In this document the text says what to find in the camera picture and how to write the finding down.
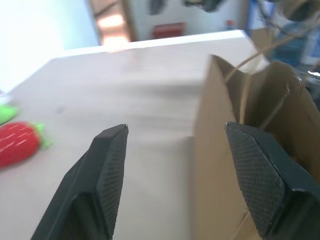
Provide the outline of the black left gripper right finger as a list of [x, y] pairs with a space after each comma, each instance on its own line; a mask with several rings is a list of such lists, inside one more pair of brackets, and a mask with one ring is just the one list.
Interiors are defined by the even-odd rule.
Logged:
[[237, 182], [264, 240], [318, 240], [320, 186], [276, 139], [258, 128], [227, 122]]

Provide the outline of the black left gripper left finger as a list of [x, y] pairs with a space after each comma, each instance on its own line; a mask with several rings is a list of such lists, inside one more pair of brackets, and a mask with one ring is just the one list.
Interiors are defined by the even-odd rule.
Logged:
[[123, 188], [129, 128], [103, 130], [64, 175], [33, 240], [111, 240]]

